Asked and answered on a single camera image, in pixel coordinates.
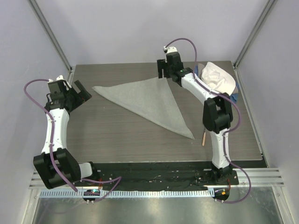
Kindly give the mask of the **grey cloth napkin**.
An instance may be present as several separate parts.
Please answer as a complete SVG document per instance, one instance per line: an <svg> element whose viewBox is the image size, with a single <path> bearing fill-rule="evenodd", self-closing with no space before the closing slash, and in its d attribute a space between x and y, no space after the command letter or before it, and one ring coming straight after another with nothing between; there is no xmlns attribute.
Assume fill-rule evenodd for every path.
<svg viewBox="0 0 299 224"><path fill-rule="evenodd" d="M94 86L93 90L171 132L194 139L166 79L150 78L111 87Z"/></svg>

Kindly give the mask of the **wooden handled spoon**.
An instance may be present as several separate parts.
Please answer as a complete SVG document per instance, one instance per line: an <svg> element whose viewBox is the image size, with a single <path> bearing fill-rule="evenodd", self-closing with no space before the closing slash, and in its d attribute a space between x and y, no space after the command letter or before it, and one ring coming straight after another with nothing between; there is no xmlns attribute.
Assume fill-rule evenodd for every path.
<svg viewBox="0 0 299 224"><path fill-rule="evenodd" d="M206 142L206 128L204 127L203 134L202 134L202 142L201 142L203 147L205 146L205 142Z"/></svg>

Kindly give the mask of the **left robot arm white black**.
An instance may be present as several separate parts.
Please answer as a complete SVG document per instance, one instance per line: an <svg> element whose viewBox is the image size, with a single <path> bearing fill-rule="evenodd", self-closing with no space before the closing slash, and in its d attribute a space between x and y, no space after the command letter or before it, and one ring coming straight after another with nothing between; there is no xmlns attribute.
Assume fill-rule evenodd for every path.
<svg viewBox="0 0 299 224"><path fill-rule="evenodd" d="M100 179L92 162L78 163L67 150L67 125L70 113L88 101L92 96L80 83L75 81L77 92L63 76L48 81L49 94L43 107L47 118L45 144L40 155L33 158L33 164L48 189L84 180L95 186Z"/></svg>

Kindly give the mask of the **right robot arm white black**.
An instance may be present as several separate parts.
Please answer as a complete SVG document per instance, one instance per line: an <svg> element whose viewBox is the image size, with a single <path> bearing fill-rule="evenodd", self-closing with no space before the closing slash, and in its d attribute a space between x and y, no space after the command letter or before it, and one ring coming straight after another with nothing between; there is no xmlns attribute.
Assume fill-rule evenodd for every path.
<svg viewBox="0 0 299 224"><path fill-rule="evenodd" d="M165 50L165 59L157 60L159 78L170 78L173 82L192 93L203 104L202 122L210 132L212 140L212 165L210 181L222 184L232 174L232 165L226 152L228 134L233 121L231 103L204 84L194 71L184 67L180 54L175 50Z"/></svg>

